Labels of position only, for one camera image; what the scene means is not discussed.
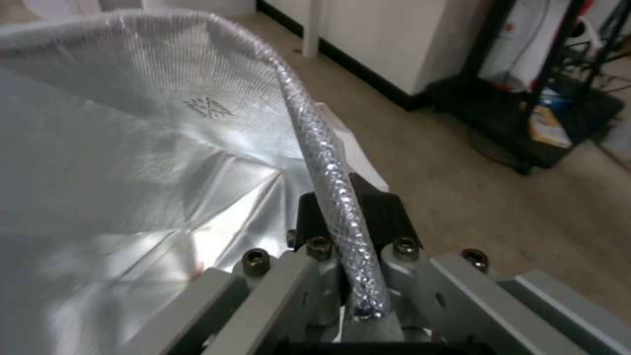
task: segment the gray metal frame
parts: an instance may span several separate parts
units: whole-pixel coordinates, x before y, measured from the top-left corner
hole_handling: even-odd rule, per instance
[[[591,354],[631,354],[631,328],[550,275],[534,270],[500,285]]]
[[[243,279],[208,269],[121,349],[121,355],[199,354],[247,297]]]

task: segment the wire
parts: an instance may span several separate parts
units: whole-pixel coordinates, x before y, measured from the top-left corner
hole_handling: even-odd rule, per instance
[[[473,140],[473,130],[471,128],[467,130],[467,139],[469,140],[469,144],[471,145],[471,148],[473,148],[473,150],[475,150],[478,154],[482,155],[484,158],[487,158],[488,160],[491,160],[492,162],[502,164],[506,167],[510,167],[511,169],[516,168],[515,163],[498,158],[498,157],[494,157],[490,155],[489,153],[486,153],[484,150],[482,150],[482,148],[480,148],[480,146]]]
[[[605,90],[603,92],[606,92],[606,93],[617,92],[617,91],[622,91],[622,90],[626,90],[626,89],[630,89],[630,88],[631,88],[631,85],[627,85],[625,87],[615,88],[615,89],[611,89],[611,90]]]
[[[545,9],[543,10],[543,13],[541,14],[541,18],[539,19],[539,23],[536,26],[536,30],[533,31],[533,34],[530,36],[530,38],[528,39],[524,47],[519,51],[519,53],[517,54],[517,57],[515,57],[515,60],[513,60],[513,62],[510,64],[509,69],[508,71],[506,71],[506,75],[504,76],[504,84],[508,83],[510,72],[513,71],[513,69],[515,69],[515,67],[521,60],[521,58],[524,56],[524,54],[528,50],[528,48],[533,44],[535,38],[537,38],[537,35],[539,34],[539,31],[543,27],[543,24],[546,18],[548,17],[548,12],[550,10],[550,0],[545,0],[545,1],[546,1],[546,6],[545,6]]]

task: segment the silver insulation sheet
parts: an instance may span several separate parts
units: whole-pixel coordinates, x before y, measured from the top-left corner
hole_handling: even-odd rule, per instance
[[[0,33],[0,349],[107,354],[200,271],[279,255],[315,190],[388,312],[338,142],[300,80],[218,16],[126,11]]]

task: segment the black metal rack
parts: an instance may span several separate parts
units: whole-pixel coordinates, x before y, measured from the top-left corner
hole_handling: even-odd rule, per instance
[[[556,112],[557,120],[568,134],[573,147],[602,131],[607,122],[624,107],[622,101],[592,89],[591,82],[600,73],[613,49],[631,12],[631,0],[626,1],[624,18],[621,17],[613,27],[610,40],[592,63],[590,76],[585,82],[553,72],[585,3],[585,0],[572,0],[531,93],[503,92],[478,77],[515,2],[516,0],[495,1],[463,70],[456,76],[430,84],[427,93],[438,110],[450,112],[513,153],[518,159],[515,166],[517,171],[528,174],[533,165],[553,167],[571,150],[540,143],[530,137],[529,118],[545,87],[552,88],[562,96],[574,98],[568,109],[561,113]]]

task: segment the white wall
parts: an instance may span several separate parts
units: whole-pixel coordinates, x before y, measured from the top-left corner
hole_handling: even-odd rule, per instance
[[[266,0],[304,25],[308,0]],[[324,0],[321,37],[408,94],[446,0]]]
[[[445,3],[423,66],[416,76],[414,92],[422,92],[428,84],[460,72],[493,1],[445,0]]]
[[[309,0],[265,1],[304,25]],[[321,37],[412,95],[460,70],[487,2],[324,0]]]

